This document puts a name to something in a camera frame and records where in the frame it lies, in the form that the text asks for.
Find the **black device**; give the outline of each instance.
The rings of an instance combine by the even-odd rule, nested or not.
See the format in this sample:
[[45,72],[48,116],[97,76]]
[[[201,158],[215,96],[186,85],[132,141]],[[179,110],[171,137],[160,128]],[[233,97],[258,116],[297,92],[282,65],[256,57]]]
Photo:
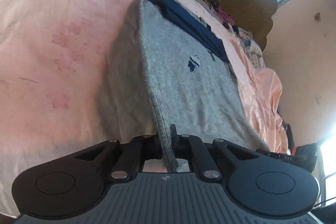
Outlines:
[[223,139],[177,135],[188,173],[143,173],[158,136],[94,145],[32,167],[14,181],[17,224],[314,224],[319,185],[306,170]]

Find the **wall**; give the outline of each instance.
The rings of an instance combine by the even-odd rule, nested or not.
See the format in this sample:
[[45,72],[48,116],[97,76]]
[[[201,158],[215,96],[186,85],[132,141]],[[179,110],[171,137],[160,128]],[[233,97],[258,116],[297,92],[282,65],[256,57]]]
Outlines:
[[283,84],[283,118],[296,145],[316,142],[336,126],[336,0],[290,0],[273,22],[264,58]]

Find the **bed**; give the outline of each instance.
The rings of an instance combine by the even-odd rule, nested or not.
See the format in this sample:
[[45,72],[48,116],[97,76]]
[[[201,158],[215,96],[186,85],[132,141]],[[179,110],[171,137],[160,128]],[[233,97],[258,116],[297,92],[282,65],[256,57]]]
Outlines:
[[[11,185],[24,170],[106,139],[162,131],[148,78],[138,77],[148,64],[123,58],[135,53],[120,40],[135,1],[0,0],[0,213],[19,215]],[[255,69],[240,40],[199,3],[176,1],[222,40],[241,111],[260,143],[286,151],[276,73]]]

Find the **pink bed sheet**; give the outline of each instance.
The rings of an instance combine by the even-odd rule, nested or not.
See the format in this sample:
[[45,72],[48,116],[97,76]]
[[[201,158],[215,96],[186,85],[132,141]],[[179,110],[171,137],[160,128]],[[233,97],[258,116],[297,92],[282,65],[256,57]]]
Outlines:
[[[116,138],[101,129],[95,94],[132,1],[0,0],[0,213],[18,215],[11,184],[22,171]],[[178,1],[223,40],[248,119],[272,151],[285,151],[276,74],[253,70],[197,2]]]

